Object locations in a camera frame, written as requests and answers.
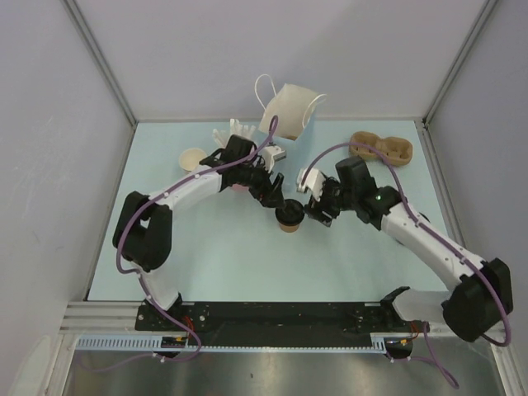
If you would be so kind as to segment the black plastic cup lid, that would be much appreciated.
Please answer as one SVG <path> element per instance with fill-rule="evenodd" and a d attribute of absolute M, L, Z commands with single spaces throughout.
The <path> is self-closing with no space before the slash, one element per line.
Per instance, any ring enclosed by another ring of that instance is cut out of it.
<path fill-rule="evenodd" d="M 304 207 L 295 199 L 286 199 L 282 207 L 275 209 L 275 216 L 284 226 L 296 226 L 304 220 Z"/>

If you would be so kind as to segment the white and blue paper bag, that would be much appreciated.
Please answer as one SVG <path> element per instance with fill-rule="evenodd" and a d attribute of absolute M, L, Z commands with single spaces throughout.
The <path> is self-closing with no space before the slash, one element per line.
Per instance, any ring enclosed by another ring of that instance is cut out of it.
<path fill-rule="evenodd" d="M 265 105 L 259 96 L 258 84 L 262 78 L 268 78 L 273 98 Z M 263 109 L 258 130 L 267 133 L 271 119 L 278 117 L 278 125 L 274 136 L 297 140 L 309 124 L 316 107 L 327 99 L 326 93 L 318 93 L 309 88 L 285 83 L 277 91 L 269 74 L 261 74 L 254 84 L 254 92 Z"/>

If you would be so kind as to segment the single brown paper cup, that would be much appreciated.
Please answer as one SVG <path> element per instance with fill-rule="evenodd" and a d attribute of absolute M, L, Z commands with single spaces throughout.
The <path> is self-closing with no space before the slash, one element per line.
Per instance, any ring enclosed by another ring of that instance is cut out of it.
<path fill-rule="evenodd" d="M 279 223 L 280 229 L 285 233 L 293 233 L 297 231 L 300 227 L 300 224 L 283 224 Z"/>

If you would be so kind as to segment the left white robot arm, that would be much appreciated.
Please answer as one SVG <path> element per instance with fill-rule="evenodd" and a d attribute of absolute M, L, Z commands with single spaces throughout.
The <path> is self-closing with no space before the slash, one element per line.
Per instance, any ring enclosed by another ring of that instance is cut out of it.
<path fill-rule="evenodd" d="M 199 161 L 199 165 L 174 185 L 150 195 L 129 193 L 115 227 L 112 244 L 116 267 L 121 274 L 139 278 L 148 300 L 156 304 L 153 319 L 162 328 L 176 328 L 182 309 L 175 303 L 181 294 L 167 275 L 172 250 L 173 223 L 183 211 L 205 198 L 234 185 L 244 186 L 265 208 L 284 208 L 284 176 L 271 179 L 275 162 L 285 150 L 266 139 L 260 146 L 233 135 L 224 148 Z"/>

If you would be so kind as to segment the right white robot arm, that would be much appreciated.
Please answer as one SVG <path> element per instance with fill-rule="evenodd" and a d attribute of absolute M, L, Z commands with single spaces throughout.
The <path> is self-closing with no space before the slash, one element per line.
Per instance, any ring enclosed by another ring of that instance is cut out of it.
<path fill-rule="evenodd" d="M 382 324 L 399 331 L 414 320 L 444 323 L 462 340 L 474 342 L 503 323 L 502 344 L 508 345 L 512 331 L 507 316 L 513 310 L 508 265 L 498 258 L 486 261 L 441 234 L 413 210 L 400 191 L 377 186 L 362 158 L 346 158 L 335 168 L 336 177 L 313 167 L 299 172 L 298 191 L 311 194 L 306 214 L 330 226 L 341 212 L 355 212 L 363 223 L 414 253 L 445 285 L 443 292 L 404 287 L 380 310 Z"/>

